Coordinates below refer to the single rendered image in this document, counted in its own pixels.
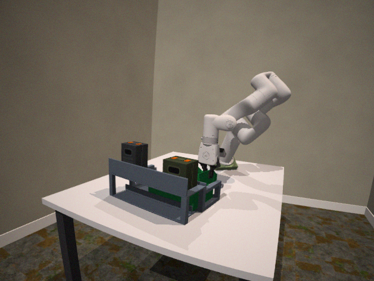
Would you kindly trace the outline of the green bin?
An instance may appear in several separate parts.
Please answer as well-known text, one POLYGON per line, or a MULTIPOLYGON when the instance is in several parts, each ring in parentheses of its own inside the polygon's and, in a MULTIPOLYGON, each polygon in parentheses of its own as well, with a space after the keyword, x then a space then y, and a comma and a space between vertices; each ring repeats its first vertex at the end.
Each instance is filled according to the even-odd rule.
POLYGON ((207 184, 213 183, 214 181, 217 180, 217 173, 214 171, 214 176, 213 178, 208 178, 208 172, 210 170, 202 172, 202 170, 198 167, 198 180, 200 182, 205 182, 207 184))
POLYGON ((163 197, 166 197, 166 198, 170 199, 170 194, 169 193, 162 192, 162 191, 153 189, 151 187, 148 187, 148 191, 151 192, 151 193, 154 193, 154 194, 157 194, 157 195, 160 195, 160 196, 163 196, 163 197))
MULTIPOLYGON (((198 208, 198 195, 199 192, 189 197, 189 205, 193 206, 192 211, 198 208)), ((205 195, 205 202, 210 200, 213 197, 213 190, 205 195)), ((181 197, 170 194, 170 199, 181 202, 181 197)))

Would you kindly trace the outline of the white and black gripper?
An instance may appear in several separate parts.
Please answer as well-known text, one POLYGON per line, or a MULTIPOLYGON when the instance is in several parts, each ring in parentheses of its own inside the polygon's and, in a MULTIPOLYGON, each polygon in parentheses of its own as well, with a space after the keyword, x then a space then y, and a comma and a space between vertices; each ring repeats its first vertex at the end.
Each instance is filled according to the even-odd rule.
POLYGON ((210 165, 210 171, 208 172, 208 178, 213 178, 214 170, 220 167, 220 148, 218 143, 204 143, 201 142, 198 163, 201 165, 203 171, 207 171, 207 165, 210 165), (216 166, 215 166, 216 164, 216 166))

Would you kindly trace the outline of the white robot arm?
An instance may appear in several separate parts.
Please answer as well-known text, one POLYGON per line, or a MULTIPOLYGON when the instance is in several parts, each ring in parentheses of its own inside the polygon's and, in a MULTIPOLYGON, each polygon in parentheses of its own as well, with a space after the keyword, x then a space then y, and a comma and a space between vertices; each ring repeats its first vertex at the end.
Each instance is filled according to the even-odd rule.
POLYGON ((224 112, 226 116, 204 116, 202 142, 218 143, 219 130, 227 131, 220 147, 220 164, 224 166, 233 163, 240 143, 250 144, 269 128, 271 121, 266 113, 291 97, 287 85, 272 71, 256 75, 251 86, 255 92, 224 112), (252 128, 243 119, 245 116, 252 128))

